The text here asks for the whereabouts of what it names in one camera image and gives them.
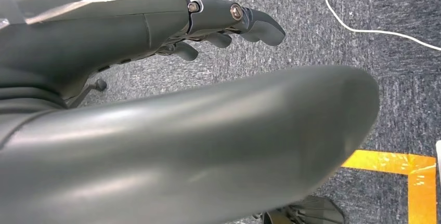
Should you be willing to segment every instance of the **robotic arm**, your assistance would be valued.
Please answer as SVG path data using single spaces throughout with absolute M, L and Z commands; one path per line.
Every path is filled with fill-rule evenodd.
M 0 30 L 1 223 L 222 223 L 302 199 L 364 140 L 378 86 L 303 67 L 67 109 L 87 78 L 151 55 L 280 44 L 267 14 L 221 0 L 114 0 Z

